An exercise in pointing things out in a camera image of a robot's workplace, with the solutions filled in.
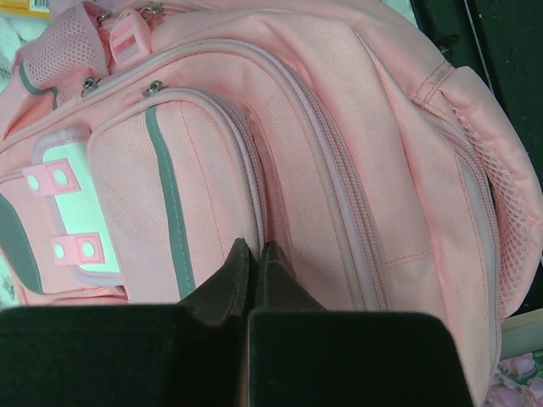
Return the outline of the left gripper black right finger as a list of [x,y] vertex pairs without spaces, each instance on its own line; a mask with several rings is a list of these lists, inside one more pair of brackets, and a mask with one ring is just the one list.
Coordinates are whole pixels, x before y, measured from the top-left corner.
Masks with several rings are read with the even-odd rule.
[[251,406],[468,406],[454,341],[437,318],[324,309],[264,248],[249,317]]

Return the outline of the pink student backpack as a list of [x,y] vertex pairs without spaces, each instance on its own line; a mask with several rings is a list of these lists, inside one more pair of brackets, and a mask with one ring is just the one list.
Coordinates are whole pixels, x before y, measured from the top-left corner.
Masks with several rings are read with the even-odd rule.
[[378,1],[61,5],[1,94],[23,305],[174,303],[237,238],[333,310],[451,331],[475,405],[540,263],[542,191],[489,88]]

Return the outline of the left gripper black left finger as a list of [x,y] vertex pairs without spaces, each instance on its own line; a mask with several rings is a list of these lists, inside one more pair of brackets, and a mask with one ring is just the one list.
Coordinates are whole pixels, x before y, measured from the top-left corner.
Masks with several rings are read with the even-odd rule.
[[177,304],[20,307],[1,314],[4,406],[234,406],[250,251]]

